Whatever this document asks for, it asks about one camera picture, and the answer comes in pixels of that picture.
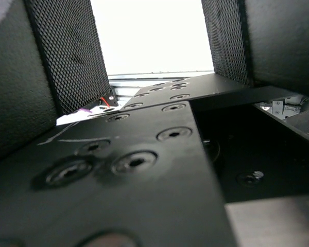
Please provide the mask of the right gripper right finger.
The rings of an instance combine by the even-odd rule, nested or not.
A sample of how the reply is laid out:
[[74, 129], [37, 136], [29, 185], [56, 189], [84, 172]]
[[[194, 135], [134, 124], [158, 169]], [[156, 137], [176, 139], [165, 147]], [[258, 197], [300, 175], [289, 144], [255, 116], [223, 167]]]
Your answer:
[[214, 72], [309, 96], [309, 1], [202, 1]]

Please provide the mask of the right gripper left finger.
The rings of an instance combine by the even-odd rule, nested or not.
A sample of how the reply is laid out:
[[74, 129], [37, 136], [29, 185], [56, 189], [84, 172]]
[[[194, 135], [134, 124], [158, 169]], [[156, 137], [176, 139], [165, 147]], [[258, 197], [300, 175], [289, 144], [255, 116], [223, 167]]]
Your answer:
[[0, 1], [0, 160], [109, 90], [90, 1]]

